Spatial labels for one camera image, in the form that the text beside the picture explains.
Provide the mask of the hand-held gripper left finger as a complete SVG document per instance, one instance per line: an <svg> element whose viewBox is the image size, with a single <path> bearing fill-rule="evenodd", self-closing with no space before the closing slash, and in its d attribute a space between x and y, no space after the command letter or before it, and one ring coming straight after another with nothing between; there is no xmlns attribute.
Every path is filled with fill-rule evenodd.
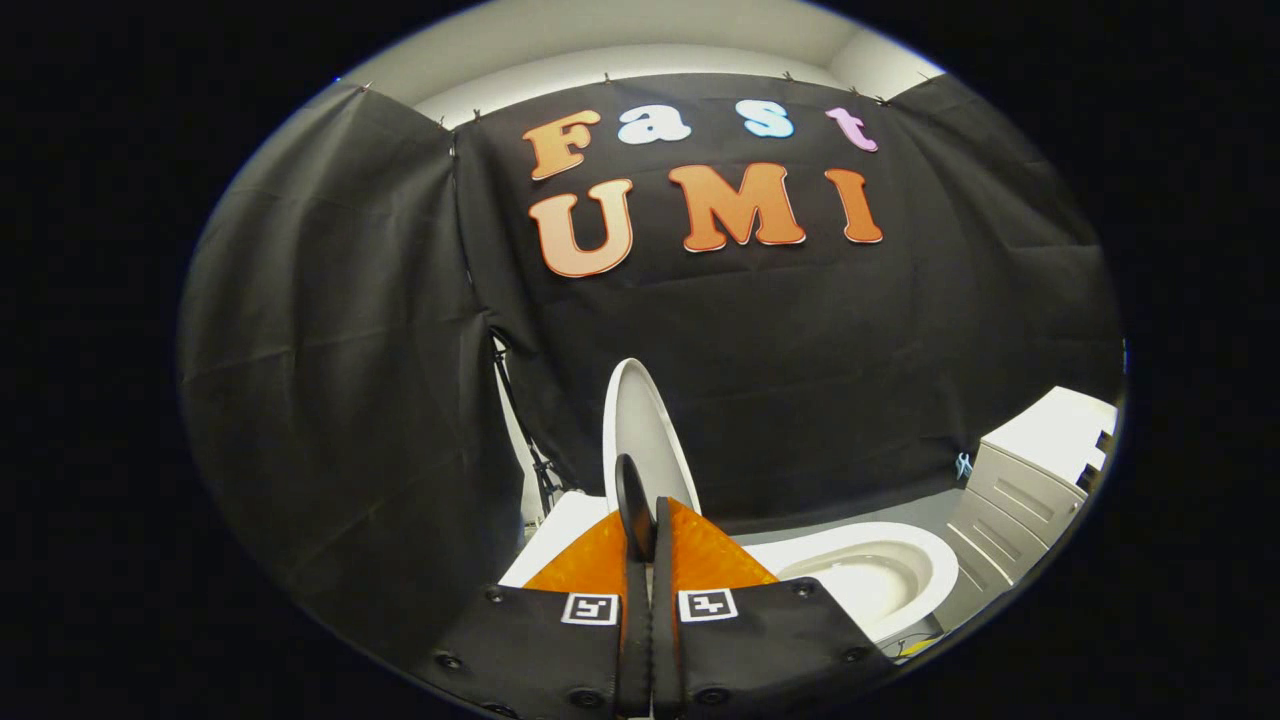
<svg viewBox="0 0 1280 720"><path fill-rule="evenodd" d="M415 671L500 717L644 717L650 639L645 564L612 511L527 580L481 588Z"/></svg>

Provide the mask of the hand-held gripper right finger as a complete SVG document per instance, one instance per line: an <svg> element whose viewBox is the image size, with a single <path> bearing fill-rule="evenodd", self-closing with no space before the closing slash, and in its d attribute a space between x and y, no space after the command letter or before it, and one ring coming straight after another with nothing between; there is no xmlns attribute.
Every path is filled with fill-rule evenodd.
<svg viewBox="0 0 1280 720"><path fill-rule="evenodd" d="M831 719L899 674L822 582L769 579L667 497L657 502L653 571L658 719Z"/></svg>

